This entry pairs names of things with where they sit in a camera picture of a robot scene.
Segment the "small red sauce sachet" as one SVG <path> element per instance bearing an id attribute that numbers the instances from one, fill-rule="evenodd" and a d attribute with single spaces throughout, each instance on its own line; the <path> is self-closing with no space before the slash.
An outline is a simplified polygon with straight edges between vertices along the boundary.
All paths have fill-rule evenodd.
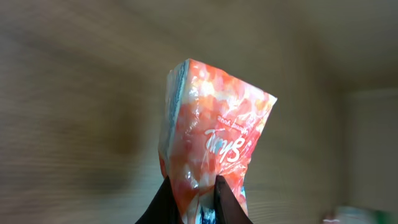
<path id="1" fill-rule="evenodd" d="M 216 176 L 241 208 L 244 177 L 276 97 L 193 59 L 167 76 L 159 138 L 161 172 L 170 179 L 184 223 L 215 223 Z"/>

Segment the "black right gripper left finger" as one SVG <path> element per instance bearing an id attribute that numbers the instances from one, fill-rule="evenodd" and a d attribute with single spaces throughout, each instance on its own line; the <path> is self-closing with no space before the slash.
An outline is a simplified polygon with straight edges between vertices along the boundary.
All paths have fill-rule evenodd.
<path id="1" fill-rule="evenodd" d="M 183 224 L 169 177 L 166 177 L 136 224 Z"/>

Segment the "green lid jar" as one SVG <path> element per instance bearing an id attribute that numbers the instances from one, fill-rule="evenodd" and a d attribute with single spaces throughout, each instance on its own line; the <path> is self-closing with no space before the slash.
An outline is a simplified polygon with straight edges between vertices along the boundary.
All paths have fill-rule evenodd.
<path id="1" fill-rule="evenodd" d="M 397 224 L 397 217 L 387 211 L 339 206 L 326 213 L 321 224 Z"/>

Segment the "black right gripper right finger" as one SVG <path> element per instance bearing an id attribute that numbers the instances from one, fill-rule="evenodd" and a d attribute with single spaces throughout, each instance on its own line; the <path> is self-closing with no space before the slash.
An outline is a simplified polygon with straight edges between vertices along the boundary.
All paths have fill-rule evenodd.
<path id="1" fill-rule="evenodd" d="M 221 175 L 215 180 L 214 208 L 217 224 L 252 224 Z"/>

